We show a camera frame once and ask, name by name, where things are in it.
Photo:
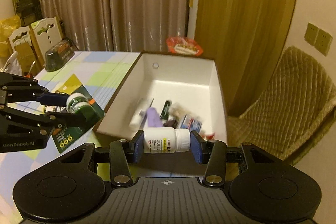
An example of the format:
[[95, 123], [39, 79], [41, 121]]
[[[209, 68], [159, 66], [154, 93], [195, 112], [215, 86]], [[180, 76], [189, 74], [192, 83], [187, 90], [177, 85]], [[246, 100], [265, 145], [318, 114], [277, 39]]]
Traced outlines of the purple cream tube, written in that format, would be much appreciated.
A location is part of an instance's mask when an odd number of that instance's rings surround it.
[[150, 107], [146, 111], [148, 127], [163, 127], [160, 116], [154, 107]]

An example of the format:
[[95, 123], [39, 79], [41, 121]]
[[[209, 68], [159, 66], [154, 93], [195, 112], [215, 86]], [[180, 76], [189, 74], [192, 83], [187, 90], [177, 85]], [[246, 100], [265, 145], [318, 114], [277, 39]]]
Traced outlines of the white pill bottle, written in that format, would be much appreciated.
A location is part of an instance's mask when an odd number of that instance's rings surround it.
[[144, 153], [187, 152], [191, 137], [186, 128], [149, 127], [143, 131]]

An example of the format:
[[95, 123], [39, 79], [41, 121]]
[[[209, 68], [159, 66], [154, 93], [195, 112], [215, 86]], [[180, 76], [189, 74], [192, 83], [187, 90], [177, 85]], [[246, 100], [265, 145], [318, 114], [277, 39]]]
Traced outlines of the brown cardboard storage box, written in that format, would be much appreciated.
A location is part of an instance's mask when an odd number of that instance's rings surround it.
[[140, 53], [111, 96], [94, 132], [131, 139], [137, 129], [129, 124], [141, 99], [149, 99], [159, 113], [167, 100], [177, 103], [201, 120], [203, 134], [227, 141], [224, 96], [214, 60]]

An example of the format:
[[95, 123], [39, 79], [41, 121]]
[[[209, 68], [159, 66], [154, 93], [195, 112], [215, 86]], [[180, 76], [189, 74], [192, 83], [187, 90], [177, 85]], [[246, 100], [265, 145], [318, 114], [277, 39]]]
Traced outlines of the red instant noodle bowl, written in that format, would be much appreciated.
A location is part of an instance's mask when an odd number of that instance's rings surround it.
[[168, 51], [180, 55], [200, 56], [203, 48], [193, 39], [186, 37], [170, 37], [166, 40]]

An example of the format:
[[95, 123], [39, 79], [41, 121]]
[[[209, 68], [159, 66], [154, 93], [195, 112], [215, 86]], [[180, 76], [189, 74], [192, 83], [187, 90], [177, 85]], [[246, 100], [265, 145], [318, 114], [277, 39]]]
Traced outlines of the white cosmetic tube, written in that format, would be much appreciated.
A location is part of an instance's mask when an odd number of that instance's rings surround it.
[[129, 127], [133, 130], [140, 129], [143, 124], [145, 123], [146, 119], [146, 112], [149, 107], [151, 107], [154, 99], [153, 98], [141, 98], [137, 102], [135, 111], [133, 113], [133, 116], [130, 120]]

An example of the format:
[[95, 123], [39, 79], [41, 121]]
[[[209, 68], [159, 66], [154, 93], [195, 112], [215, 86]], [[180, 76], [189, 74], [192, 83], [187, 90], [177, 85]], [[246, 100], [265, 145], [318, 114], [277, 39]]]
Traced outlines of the red snack packet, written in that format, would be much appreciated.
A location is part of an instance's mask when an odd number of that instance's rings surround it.
[[205, 134], [203, 139], [205, 140], [213, 140], [215, 139], [215, 134], [214, 133], [211, 133], [211, 134]]

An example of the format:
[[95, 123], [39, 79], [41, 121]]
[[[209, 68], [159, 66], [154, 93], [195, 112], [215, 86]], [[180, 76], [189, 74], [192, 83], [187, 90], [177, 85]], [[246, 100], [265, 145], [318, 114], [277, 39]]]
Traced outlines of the checkered tablecloth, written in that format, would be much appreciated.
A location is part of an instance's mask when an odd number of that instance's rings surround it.
[[15, 183], [85, 142], [137, 59], [132, 52], [78, 52], [33, 79], [1, 73], [1, 223], [20, 223]]

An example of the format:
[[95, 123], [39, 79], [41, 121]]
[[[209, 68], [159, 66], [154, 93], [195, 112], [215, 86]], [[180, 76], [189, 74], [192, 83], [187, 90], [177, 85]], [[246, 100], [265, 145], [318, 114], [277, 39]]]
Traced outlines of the cotton swab bag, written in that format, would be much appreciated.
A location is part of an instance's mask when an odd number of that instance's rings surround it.
[[191, 115], [192, 112], [179, 103], [173, 103], [169, 107], [169, 115], [177, 119], [182, 119], [185, 115]]

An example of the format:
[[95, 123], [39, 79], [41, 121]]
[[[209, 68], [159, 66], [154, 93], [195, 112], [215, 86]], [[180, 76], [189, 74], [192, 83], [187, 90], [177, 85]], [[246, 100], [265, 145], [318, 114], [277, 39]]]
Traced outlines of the black folding cart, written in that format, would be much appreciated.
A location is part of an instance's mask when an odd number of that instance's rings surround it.
[[43, 19], [39, 0], [12, 0], [15, 15], [20, 17], [21, 26], [25, 27]]

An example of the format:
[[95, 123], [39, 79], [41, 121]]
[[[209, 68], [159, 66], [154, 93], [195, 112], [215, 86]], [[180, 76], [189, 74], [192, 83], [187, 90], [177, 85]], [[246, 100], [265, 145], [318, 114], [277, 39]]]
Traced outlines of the blue label plastic box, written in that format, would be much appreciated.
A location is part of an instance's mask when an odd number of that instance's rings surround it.
[[186, 114], [179, 123], [179, 128], [186, 128], [189, 131], [201, 132], [202, 122], [198, 118], [194, 118]]

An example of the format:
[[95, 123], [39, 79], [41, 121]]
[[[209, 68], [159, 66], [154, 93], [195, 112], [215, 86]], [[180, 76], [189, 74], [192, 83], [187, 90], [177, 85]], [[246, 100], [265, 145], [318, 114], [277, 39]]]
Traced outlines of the double wall socket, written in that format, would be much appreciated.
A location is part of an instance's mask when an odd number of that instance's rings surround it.
[[323, 29], [318, 28], [312, 23], [307, 24], [304, 39], [317, 51], [327, 56], [333, 41], [333, 37]]

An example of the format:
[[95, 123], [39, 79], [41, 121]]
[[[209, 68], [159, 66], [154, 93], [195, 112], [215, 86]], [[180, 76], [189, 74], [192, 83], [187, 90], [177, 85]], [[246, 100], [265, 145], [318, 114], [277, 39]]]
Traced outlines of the quilted olive chair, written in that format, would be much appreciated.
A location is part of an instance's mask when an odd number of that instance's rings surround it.
[[333, 80], [314, 57], [291, 46], [257, 101], [239, 117], [228, 118], [228, 145], [250, 142], [296, 164], [333, 123]]

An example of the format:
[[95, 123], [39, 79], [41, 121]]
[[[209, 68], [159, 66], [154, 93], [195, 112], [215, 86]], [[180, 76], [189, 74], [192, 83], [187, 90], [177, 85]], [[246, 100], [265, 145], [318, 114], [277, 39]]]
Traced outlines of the brown paper bag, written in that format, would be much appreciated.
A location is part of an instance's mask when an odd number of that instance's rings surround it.
[[41, 67], [35, 58], [35, 54], [31, 46], [28, 43], [23, 43], [15, 46], [14, 48], [18, 53], [18, 61], [21, 65], [23, 74], [26, 75], [29, 72], [32, 63], [35, 62], [35, 65], [31, 69], [31, 74], [36, 76], [41, 71]]

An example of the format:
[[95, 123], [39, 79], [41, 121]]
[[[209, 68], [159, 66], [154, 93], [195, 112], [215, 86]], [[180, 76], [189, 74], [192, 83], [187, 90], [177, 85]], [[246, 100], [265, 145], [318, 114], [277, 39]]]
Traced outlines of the dark green small tube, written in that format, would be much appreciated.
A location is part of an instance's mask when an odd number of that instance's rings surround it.
[[165, 104], [163, 106], [163, 109], [161, 111], [160, 119], [161, 120], [168, 120], [169, 119], [169, 108], [171, 106], [172, 102], [171, 100], [166, 100]]

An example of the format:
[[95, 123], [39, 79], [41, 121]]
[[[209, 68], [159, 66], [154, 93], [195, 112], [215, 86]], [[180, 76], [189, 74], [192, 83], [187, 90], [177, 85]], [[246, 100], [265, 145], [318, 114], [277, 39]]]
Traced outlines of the dark hair scrunchie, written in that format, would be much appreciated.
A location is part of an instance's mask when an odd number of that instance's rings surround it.
[[168, 120], [163, 124], [164, 127], [172, 127], [172, 128], [177, 128], [177, 125], [178, 121], [175, 119]]

